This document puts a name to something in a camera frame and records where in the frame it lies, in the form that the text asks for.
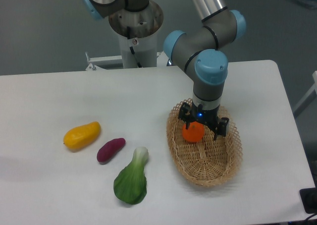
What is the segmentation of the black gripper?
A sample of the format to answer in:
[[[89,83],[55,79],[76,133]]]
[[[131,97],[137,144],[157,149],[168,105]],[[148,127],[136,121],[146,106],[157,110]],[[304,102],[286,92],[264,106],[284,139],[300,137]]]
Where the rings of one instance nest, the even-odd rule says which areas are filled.
[[[185,129],[189,129],[190,124],[198,122],[208,126],[214,133],[213,140],[218,136],[226,137],[229,130],[229,118],[218,117],[219,106],[212,110],[204,110],[200,106],[188,103],[183,103],[179,109],[178,119],[185,122]]]

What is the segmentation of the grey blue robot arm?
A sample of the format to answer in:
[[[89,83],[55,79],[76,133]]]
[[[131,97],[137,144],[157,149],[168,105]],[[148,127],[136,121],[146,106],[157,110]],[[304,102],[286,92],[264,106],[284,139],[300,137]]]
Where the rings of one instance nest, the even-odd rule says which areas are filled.
[[[221,47],[246,32],[244,16],[229,10],[223,0],[192,0],[202,22],[193,34],[173,31],[163,51],[193,81],[192,103],[183,103],[179,119],[186,126],[198,122],[214,135],[226,136],[229,119],[219,118],[220,99],[228,74],[228,60]],[[119,39],[124,68],[157,65],[157,32],[163,11],[151,0],[83,0],[95,19],[107,18]]]

